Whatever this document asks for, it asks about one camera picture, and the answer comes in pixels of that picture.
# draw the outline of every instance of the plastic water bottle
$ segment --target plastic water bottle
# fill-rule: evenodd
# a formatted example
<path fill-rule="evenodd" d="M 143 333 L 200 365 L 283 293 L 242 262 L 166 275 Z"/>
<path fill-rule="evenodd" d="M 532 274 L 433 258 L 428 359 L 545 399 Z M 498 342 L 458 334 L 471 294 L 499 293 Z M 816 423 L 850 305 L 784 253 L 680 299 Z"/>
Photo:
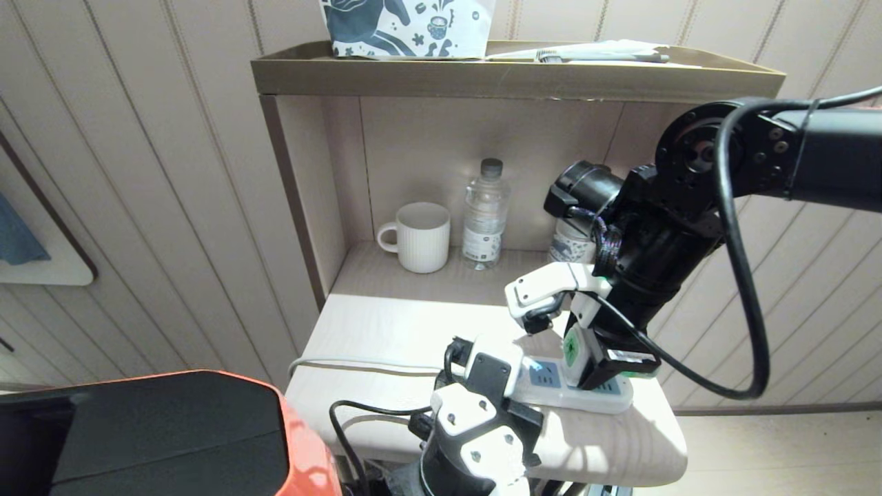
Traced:
<path fill-rule="evenodd" d="M 512 188 L 502 178 L 502 161 L 481 161 L 481 175 L 466 186 L 466 215 L 462 230 L 462 256 L 475 270 L 499 261 L 502 233 Z"/>

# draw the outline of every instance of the white plastic bracket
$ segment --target white plastic bracket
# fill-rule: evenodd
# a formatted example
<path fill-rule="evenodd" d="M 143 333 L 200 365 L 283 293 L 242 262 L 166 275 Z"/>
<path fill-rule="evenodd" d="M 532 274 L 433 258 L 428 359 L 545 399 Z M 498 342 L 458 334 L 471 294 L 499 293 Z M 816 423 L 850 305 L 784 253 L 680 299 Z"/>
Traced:
<path fill-rule="evenodd" d="M 606 279 L 592 276 L 593 271 L 594 265 L 552 262 L 522 275 L 505 286 L 508 312 L 519 326 L 524 327 L 522 318 L 527 312 L 553 303 L 554 296 L 562 291 L 594 291 L 608 295 L 612 286 Z"/>

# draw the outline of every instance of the bottle cap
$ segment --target bottle cap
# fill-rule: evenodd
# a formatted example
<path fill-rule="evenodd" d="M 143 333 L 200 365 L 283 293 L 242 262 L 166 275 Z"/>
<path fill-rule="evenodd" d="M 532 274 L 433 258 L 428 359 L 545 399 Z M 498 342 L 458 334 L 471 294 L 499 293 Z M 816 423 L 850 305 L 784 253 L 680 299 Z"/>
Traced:
<path fill-rule="evenodd" d="M 502 161 L 499 159 L 484 159 L 481 161 L 481 175 L 484 177 L 501 177 Z"/>

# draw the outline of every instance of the black cable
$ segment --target black cable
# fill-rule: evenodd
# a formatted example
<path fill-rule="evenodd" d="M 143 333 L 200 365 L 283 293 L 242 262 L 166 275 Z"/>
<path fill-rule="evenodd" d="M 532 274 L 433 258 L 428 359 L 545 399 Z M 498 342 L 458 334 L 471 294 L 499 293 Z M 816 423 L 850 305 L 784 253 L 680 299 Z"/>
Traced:
<path fill-rule="evenodd" d="M 453 375 L 452 361 L 453 346 L 448 346 L 444 352 L 444 376 L 447 379 L 447 384 L 455 384 L 459 382 L 456 379 L 456 376 Z"/>
<path fill-rule="evenodd" d="M 732 272 L 734 273 L 738 291 L 741 295 L 744 316 L 747 320 L 747 327 L 751 337 L 751 348 L 753 351 L 753 378 L 747 389 L 739 391 L 720 386 L 710 380 L 702 378 L 697 373 L 693 372 L 685 365 L 680 364 L 673 357 L 668 355 L 670 359 L 665 358 L 665 361 L 671 364 L 671 366 L 716 394 L 735 400 L 758 398 L 766 391 L 766 387 L 768 386 L 771 365 L 768 340 L 766 338 L 766 324 L 763 321 L 763 313 L 759 306 L 756 287 L 753 285 L 751 266 L 747 260 L 747 252 L 744 249 L 744 241 L 741 238 L 741 230 L 738 226 L 735 199 L 732 193 L 732 182 L 729 172 L 729 142 L 731 141 L 732 133 L 735 131 L 738 121 L 751 113 L 767 112 L 770 110 L 780 112 L 783 110 L 811 108 L 830 109 L 832 107 L 857 103 L 880 94 L 882 94 L 882 86 L 821 101 L 750 101 L 733 110 L 725 119 L 723 119 L 720 128 L 717 130 L 716 140 L 714 142 L 716 200 L 717 208 L 720 212 L 720 218 L 722 219 L 723 232 L 725 233 L 724 236 L 726 238 L 726 249 L 729 252 L 729 261 L 732 264 Z"/>
<path fill-rule="evenodd" d="M 355 467 L 355 473 L 358 475 L 358 483 L 362 487 L 362 496 L 370 496 L 370 484 L 368 483 L 368 476 L 364 471 L 362 462 L 361 460 L 359 460 L 358 455 L 355 454 L 355 450 L 352 448 L 352 445 L 349 444 L 349 440 L 346 439 L 346 434 L 343 432 L 343 428 L 340 426 L 340 421 L 337 420 L 337 413 L 335 410 L 339 407 L 358 408 L 359 410 L 365 410 L 371 413 L 378 413 L 380 415 L 389 415 L 392 417 L 409 417 L 415 414 L 426 413 L 428 411 L 431 411 L 432 408 L 423 407 L 415 410 L 387 410 L 378 407 L 372 407 L 364 403 L 351 402 L 349 400 L 340 400 L 338 402 L 334 402 L 331 405 L 331 408 L 328 409 L 328 416 L 331 418 L 331 427 L 333 428 L 334 433 L 337 434 L 337 439 L 340 441 L 340 445 L 343 446 L 343 451 L 346 452 L 346 457 Z"/>

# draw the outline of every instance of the ribbed ceramic mug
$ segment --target ribbed ceramic mug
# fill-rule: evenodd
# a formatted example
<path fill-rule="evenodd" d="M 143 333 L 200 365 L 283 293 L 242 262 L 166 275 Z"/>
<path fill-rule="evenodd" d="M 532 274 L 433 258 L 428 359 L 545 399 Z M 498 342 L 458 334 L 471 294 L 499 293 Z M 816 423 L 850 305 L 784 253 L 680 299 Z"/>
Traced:
<path fill-rule="evenodd" d="M 386 231 L 395 230 L 398 242 L 383 241 Z M 447 263 L 450 246 L 450 212 L 434 203 L 411 203 L 398 210 L 395 222 L 377 231 L 377 243 L 387 252 L 398 253 L 398 261 L 410 272 L 428 274 Z"/>

